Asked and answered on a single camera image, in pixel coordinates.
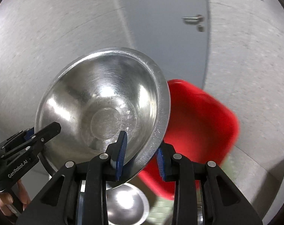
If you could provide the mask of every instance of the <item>red plastic tub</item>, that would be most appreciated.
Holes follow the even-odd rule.
[[[168,81],[171,113],[164,141],[191,161],[221,164],[233,147],[239,124],[223,104],[198,87],[178,79]],[[139,178],[158,196],[174,199],[174,182],[160,177],[156,158],[139,173]]]

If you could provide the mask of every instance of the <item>large metal bowl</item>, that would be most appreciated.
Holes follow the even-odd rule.
[[[127,182],[156,152],[169,113],[168,85],[152,59],[128,48],[95,51],[66,66],[42,97],[35,131],[53,121],[62,130],[39,157],[53,175],[66,161],[86,162],[105,152],[125,130],[120,183]]]

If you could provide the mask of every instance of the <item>door handle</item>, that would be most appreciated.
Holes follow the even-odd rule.
[[[198,14],[196,17],[183,17],[182,19],[185,23],[198,24],[204,20],[204,17]]]

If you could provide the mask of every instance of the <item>metal bowl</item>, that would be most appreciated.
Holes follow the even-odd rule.
[[[146,196],[128,183],[106,192],[106,207],[111,225],[140,225],[149,214]]]
[[[61,133],[40,154],[53,175],[66,161],[86,162],[127,132],[120,182],[133,178],[151,159],[165,134],[170,94],[152,59],[128,48],[106,48],[78,58],[57,75],[39,104],[35,131],[53,121]]]

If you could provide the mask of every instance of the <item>bowl rim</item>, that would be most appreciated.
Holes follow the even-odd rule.
[[[89,55],[81,56],[76,60],[72,61],[66,67],[64,67],[60,73],[54,78],[54,80],[50,83],[46,91],[44,92],[36,112],[36,118],[34,123],[35,132],[39,131],[43,128],[40,126],[40,119],[43,114],[43,104],[52,90],[52,88],[56,85],[56,83],[62,78],[67,72],[69,72],[76,65],[80,64],[83,61],[91,60],[93,58],[97,58],[105,55],[123,55],[125,57],[132,58],[142,64],[148,72],[152,75],[152,78],[155,82],[156,94],[157,94],[157,115],[153,124],[153,132],[151,133],[148,141],[144,146],[140,148],[140,150],[130,159],[123,167],[122,175],[118,182],[106,182],[106,189],[115,188],[120,186],[127,181],[131,180],[135,177],[151,160],[151,158],[156,153],[159,148],[165,132],[167,130],[169,117],[170,117],[170,92],[167,81],[162,73],[162,70],[159,66],[148,56],[145,54],[136,51],[130,48],[124,47],[109,47],[100,50],[96,50]],[[42,165],[46,169],[46,171],[53,176],[57,170],[53,167],[44,156],[43,152],[39,153],[39,159],[42,162]]]

